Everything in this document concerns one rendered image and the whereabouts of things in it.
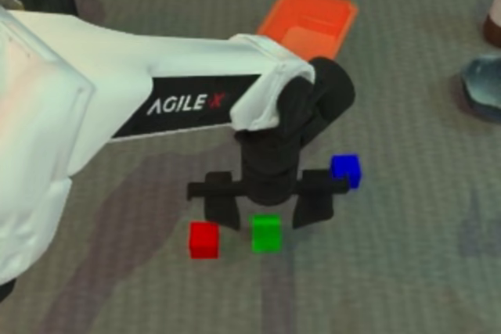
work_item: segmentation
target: white robotic arm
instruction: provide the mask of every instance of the white robotic arm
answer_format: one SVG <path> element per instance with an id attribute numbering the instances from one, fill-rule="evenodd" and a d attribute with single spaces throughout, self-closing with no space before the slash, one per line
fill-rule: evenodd
<path id="1" fill-rule="evenodd" d="M 256 77 L 230 101 L 228 119 L 205 124 L 230 124 L 236 131 L 275 127 L 285 85 L 295 77 L 315 80 L 312 65 L 274 41 L 246 34 L 228 41 L 137 36 L 73 16 L 0 9 L 0 38 L 0 285 L 47 250 L 70 177 L 135 114 L 143 111 L 144 120 L 156 111 L 209 106 L 207 95 L 189 104 L 176 97 L 182 94 L 177 89 L 156 98 L 162 81 L 155 79 Z M 162 118 L 152 122 L 154 129 L 124 135 L 182 130 L 162 127 Z"/>

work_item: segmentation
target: orange tray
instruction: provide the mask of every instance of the orange tray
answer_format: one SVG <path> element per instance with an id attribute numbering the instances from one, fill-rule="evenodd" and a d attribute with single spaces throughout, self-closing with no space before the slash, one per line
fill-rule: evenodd
<path id="1" fill-rule="evenodd" d="M 358 9 L 350 0 L 277 0 L 258 29 L 309 61 L 336 57 Z"/>

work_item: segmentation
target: green cube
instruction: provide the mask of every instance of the green cube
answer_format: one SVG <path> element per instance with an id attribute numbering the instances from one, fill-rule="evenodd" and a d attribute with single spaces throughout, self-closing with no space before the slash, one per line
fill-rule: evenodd
<path id="1" fill-rule="evenodd" d="M 282 226 L 280 216 L 257 214 L 250 220 L 252 229 L 252 250 L 256 253 L 279 252 L 282 248 Z"/>

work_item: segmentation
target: cube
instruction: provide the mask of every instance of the cube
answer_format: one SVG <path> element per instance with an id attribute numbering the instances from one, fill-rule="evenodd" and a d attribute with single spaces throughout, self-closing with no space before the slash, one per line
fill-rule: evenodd
<path id="1" fill-rule="evenodd" d="M 257 214 L 250 220 L 252 229 L 252 250 L 255 253 L 279 252 L 282 248 L 282 226 L 280 216 Z"/>
<path id="2" fill-rule="evenodd" d="M 334 179 L 343 179 L 348 176 L 350 188 L 357 189 L 362 180 L 359 156 L 357 154 L 333 156 L 330 161 L 330 172 Z"/>
<path id="3" fill-rule="evenodd" d="M 192 259 L 219 257 L 219 227 L 215 223 L 194 221 L 189 225 L 189 253 Z"/>

